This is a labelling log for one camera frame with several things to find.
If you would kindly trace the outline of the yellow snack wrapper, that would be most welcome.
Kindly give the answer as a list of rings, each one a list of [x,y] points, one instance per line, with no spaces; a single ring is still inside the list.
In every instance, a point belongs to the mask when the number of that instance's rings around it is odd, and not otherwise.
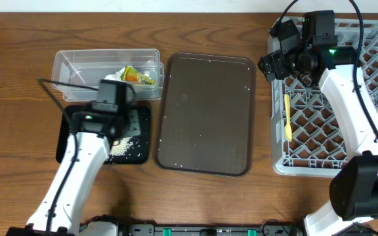
[[[125,66],[124,72],[120,75],[122,81],[140,85],[154,85],[156,82],[149,76],[138,72],[132,66]]]

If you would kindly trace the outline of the white tissue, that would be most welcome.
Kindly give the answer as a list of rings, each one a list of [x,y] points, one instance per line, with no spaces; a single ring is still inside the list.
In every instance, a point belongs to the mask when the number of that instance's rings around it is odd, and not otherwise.
[[[125,72],[125,68],[122,68],[121,70],[115,72],[114,74],[109,74],[105,76],[105,79],[107,80],[114,80],[114,81],[122,81],[122,75]]]

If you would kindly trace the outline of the yellow plastic spoon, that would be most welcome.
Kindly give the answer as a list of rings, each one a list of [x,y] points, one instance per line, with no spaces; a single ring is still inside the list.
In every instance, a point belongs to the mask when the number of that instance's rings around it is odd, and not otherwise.
[[[285,113],[286,113],[286,124],[284,127],[284,134],[285,139],[288,142],[292,141],[292,129],[291,129],[291,103],[290,103],[290,96],[288,94],[284,94],[284,106],[285,106]]]

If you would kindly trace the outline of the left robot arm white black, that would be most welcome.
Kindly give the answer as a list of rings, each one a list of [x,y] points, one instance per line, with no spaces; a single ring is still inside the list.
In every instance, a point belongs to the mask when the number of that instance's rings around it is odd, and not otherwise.
[[[131,106],[117,113],[87,105],[63,111],[56,158],[59,169],[26,226],[8,235],[119,235],[115,218],[102,215],[81,227],[81,216],[103,164],[141,164],[148,158],[151,111]]]

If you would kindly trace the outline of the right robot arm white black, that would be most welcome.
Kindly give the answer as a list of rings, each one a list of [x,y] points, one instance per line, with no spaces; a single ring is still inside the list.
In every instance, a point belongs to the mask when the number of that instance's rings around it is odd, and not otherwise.
[[[258,63],[267,81],[295,73],[311,75],[333,109],[348,163],[332,179],[329,201],[307,215],[298,232],[336,235],[378,218],[378,113],[364,84],[358,53],[351,46],[295,46]]]

